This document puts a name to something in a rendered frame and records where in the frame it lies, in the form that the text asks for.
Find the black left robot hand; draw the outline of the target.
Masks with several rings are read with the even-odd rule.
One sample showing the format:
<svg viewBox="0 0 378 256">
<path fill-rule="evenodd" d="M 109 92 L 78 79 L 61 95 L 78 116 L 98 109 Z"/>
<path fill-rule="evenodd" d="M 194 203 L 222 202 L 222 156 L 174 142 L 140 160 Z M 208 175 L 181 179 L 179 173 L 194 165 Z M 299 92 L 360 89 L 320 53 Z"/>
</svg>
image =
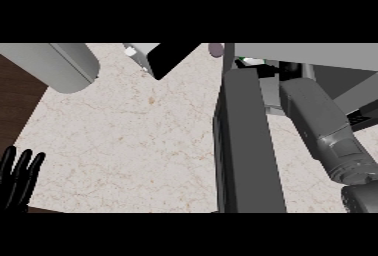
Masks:
<svg viewBox="0 0 378 256">
<path fill-rule="evenodd" d="M 0 213 L 26 213 L 39 167 L 45 154 L 32 155 L 26 149 L 19 159 L 16 147 L 8 146 L 0 159 Z"/>
</svg>

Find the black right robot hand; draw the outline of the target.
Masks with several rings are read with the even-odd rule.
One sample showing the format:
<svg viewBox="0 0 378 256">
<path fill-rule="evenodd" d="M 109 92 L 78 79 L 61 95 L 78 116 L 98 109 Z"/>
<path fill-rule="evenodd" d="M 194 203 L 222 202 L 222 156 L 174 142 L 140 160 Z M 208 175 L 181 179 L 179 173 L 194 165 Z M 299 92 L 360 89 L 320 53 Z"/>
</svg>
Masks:
<svg viewBox="0 0 378 256">
<path fill-rule="evenodd" d="M 278 66 L 268 64 L 247 65 L 240 59 L 234 60 L 234 64 L 239 68 L 250 68 L 256 70 L 259 78 L 268 78 L 278 75 L 280 81 L 287 81 L 302 77 L 302 67 L 299 63 L 278 62 Z"/>
</svg>

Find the grey microwave body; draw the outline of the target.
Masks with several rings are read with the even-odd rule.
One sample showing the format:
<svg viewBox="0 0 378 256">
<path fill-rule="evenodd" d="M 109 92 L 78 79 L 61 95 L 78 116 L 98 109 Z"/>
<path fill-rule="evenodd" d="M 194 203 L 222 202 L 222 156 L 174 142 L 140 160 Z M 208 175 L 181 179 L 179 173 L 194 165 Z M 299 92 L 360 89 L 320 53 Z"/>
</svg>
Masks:
<svg viewBox="0 0 378 256">
<path fill-rule="evenodd" d="M 378 44 L 225 43 L 222 70 L 237 57 L 301 63 L 351 117 L 352 130 L 378 127 Z"/>
</svg>

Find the white green milk carton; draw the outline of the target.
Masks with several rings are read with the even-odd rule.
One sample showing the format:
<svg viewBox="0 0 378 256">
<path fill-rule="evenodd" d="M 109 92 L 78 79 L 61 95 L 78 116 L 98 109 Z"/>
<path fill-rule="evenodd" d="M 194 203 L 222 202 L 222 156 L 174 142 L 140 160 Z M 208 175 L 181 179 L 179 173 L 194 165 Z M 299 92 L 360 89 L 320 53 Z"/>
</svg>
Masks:
<svg viewBox="0 0 378 256">
<path fill-rule="evenodd" d="M 246 65 L 262 65 L 265 64 L 264 59 L 256 59 L 250 57 L 239 57 L 239 60 L 246 64 Z"/>
</svg>

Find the dark grey microwave door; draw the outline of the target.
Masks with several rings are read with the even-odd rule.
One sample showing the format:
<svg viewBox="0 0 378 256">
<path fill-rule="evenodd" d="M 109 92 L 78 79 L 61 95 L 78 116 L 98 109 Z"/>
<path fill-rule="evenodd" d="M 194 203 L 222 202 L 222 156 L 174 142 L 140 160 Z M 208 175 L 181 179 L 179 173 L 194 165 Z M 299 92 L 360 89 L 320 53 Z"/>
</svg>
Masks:
<svg viewBox="0 0 378 256">
<path fill-rule="evenodd" d="M 280 178 L 256 71 L 221 78 L 212 117 L 219 213 L 284 213 Z"/>
</svg>

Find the mauve rounded object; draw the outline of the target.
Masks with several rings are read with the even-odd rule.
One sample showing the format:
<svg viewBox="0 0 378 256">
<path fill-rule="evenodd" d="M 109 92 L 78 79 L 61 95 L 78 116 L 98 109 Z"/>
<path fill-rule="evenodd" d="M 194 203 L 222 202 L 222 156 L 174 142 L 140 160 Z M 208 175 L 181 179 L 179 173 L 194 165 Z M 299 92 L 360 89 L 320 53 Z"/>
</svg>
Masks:
<svg viewBox="0 0 378 256">
<path fill-rule="evenodd" d="M 208 53 L 213 58 L 219 58 L 224 54 L 224 47 L 221 43 L 208 44 Z"/>
</svg>

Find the black angular appliance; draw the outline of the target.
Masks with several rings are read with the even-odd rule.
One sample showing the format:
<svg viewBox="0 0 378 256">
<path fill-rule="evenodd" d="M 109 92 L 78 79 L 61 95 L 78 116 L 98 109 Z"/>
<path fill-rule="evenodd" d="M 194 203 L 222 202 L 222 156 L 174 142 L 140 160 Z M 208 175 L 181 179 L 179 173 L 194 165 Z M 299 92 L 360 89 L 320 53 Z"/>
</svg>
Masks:
<svg viewBox="0 0 378 256">
<path fill-rule="evenodd" d="M 151 76 L 156 80 L 163 78 L 197 46 L 199 43 L 194 42 L 163 42 L 150 50 L 146 59 Z"/>
</svg>

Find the pale grey slanted object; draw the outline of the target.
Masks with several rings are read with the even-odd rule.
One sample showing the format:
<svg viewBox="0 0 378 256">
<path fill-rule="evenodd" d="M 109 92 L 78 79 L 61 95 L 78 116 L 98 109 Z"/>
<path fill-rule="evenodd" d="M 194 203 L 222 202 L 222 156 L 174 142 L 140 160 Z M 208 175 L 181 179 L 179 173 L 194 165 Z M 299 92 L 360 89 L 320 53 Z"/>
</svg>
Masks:
<svg viewBox="0 0 378 256">
<path fill-rule="evenodd" d="M 147 73 L 150 73 L 150 66 L 146 56 L 156 46 L 157 43 L 123 43 L 125 55 L 132 59 Z"/>
</svg>

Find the grey cylindrical appliance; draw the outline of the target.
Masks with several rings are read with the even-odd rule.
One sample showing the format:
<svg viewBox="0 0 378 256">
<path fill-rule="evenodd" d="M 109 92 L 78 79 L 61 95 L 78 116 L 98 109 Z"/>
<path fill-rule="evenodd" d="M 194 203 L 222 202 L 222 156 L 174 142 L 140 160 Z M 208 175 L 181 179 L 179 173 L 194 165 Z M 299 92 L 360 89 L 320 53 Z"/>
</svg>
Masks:
<svg viewBox="0 0 378 256">
<path fill-rule="evenodd" d="M 58 93 L 94 82 L 100 64 L 84 43 L 0 43 L 0 54 Z"/>
</svg>

